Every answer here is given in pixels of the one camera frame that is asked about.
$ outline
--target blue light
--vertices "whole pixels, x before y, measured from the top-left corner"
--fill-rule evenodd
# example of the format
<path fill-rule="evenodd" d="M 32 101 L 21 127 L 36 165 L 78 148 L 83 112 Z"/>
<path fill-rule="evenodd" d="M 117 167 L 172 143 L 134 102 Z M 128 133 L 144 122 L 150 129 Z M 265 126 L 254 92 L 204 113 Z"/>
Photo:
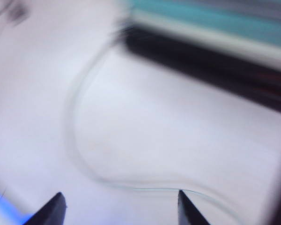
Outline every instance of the blue light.
<path fill-rule="evenodd" d="M 31 215 L 22 214 L 16 207 L 14 207 L 7 199 L 0 195 L 0 214 L 10 220 L 15 225 L 24 224 Z"/>

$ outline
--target table surface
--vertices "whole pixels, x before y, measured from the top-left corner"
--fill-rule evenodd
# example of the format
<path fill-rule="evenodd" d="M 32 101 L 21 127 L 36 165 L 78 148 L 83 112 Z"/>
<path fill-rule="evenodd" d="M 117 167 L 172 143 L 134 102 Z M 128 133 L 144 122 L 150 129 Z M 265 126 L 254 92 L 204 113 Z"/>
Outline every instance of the table surface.
<path fill-rule="evenodd" d="M 125 10 L 111 0 L 29 4 L 22 23 L 0 22 L 0 193 L 33 213 L 62 191 L 66 225 L 177 224 L 177 193 L 104 186 L 81 173 L 67 151 L 68 91 Z M 97 75 L 77 106 L 75 130 L 78 151 L 100 176 L 200 191 L 246 224 L 264 224 L 281 188 L 281 113 L 123 44 L 90 73 Z M 214 212 L 193 200 L 207 218 Z M 221 215 L 210 217 L 213 224 Z"/>

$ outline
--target white surface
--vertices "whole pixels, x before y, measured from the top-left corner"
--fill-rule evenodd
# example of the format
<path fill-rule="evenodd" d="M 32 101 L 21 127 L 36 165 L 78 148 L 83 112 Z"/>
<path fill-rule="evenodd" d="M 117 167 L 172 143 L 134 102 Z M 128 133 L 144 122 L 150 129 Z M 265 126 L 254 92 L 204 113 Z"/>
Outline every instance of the white surface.
<path fill-rule="evenodd" d="M 103 187 L 67 155 L 67 91 L 118 16 L 113 1 L 37 1 L 26 21 L 0 35 L 0 191 L 24 212 L 62 191 L 66 225 L 177 224 L 175 193 Z M 82 100 L 76 130 L 81 153 L 100 175 L 202 191 L 248 224 L 263 224 L 281 182 L 280 113 L 120 45 Z"/>

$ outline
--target thin wire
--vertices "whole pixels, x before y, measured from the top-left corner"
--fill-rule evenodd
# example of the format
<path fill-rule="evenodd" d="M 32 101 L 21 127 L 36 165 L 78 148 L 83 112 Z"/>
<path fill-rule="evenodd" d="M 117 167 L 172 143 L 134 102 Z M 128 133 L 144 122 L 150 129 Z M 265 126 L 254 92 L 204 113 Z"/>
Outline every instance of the thin wire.
<path fill-rule="evenodd" d="M 128 185 L 122 185 L 110 180 L 105 179 L 96 173 L 96 171 L 91 168 L 87 161 L 85 161 L 81 152 L 79 151 L 77 144 L 77 135 L 75 132 L 75 119 L 77 114 L 77 108 L 80 100 L 84 96 L 84 92 L 87 88 L 92 85 L 92 82 L 95 80 L 97 73 L 91 73 L 91 71 L 95 68 L 95 66 L 106 57 L 107 53 L 119 42 L 121 41 L 121 37 L 117 36 L 114 40 L 104 45 L 99 52 L 96 54 L 94 58 L 92 58 L 87 64 L 86 67 L 77 75 L 75 81 L 71 89 L 69 90 L 69 95 L 66 101 L 66 110 L 65 110 L 65 141 L 66 141 L 66 150 L 67 153 L 76 166 L 77 169 L 80 170 L 82 174 L 84 174 L 87 178 L 91 179 L 94 182 L 100 183 L 110 188 L 117 188 L 122 190 L 132 190 L 132 191 L 179 191 L 183 190 L 187 193 L 192 193 L 197 196 L 202 197 L 213 205 L 217 206 L 223 212 L 229 214 L 233 217 L 238 224 L 244 225 L 243 220 L 237 215 L 236 212 L 224 206 L 222 203 L 218 202 L 216 199 L 205 195 L 201 192 L 183 189 L 183 188 L 173 188 L 173 187 L 133 187 Z"/>

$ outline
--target wire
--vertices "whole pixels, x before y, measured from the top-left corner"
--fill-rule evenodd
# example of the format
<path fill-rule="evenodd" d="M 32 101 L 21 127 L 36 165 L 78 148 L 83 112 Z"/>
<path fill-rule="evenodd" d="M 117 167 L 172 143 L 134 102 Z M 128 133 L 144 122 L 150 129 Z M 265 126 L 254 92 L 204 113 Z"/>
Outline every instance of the wire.
<path fill-rule="evenodd" d="M 96 173 L 96 171 L 91 168 L 88 163 L 83 158 L 82 154 L 78 149 L 77 144 L 77 136 L 75 132 L 75 119 L 77 114 L 77 107 L 79 105 L 80 100 L 83 97 L 84 92 L 88 87 L 91 86 L 92 82 L 94 81 L 96 74 L 92 74 L 91 71 L 95 68 L 95 66 L 106 57 L 107 53 L 119 42 L 121 41 L 121 36 L 117 36 L 114 40 L 104 45 L 99 52 L 96 54 L 94 58 L 92 58 L 85 66 L 85 68 L 77 75 L 75 81 L 73 82 L 72 87 L 69 90 L 68 98 L 66 101 L 66 108 L 64 114 L 64 126 L 65 126 L 65 141 L 66 141 L 66 150 L 67 153 L 76 166 L 76 168 L 84 174 L 87 178 L 100 183 L 102 185 L 108 186 L 110 188 L 117 188 L 122 190 L 132 190 L 132 191 L 179 191 L 183 190 L 187 193 L 192 193 L 201 198 L 205 199 L 206 201 L 212 203 L 213 205 L 217 206 L 223 212 L 229 214 L 232 218 L 234 218 L 239 225 L 244 225 L 245 223 L 243 220 L 237 215 L 236 212 L 229 209 L 228 207 L 224 206 L 216 199 L 205 195 L 203 193 L 183 189 L 183 188 L 172 188 L 172 187 L 133 187 L 128 185 L 122 185 L 116 183 L 114 181 L 110 181 L 105 179 L 104 177 L 100 176 Z"/>

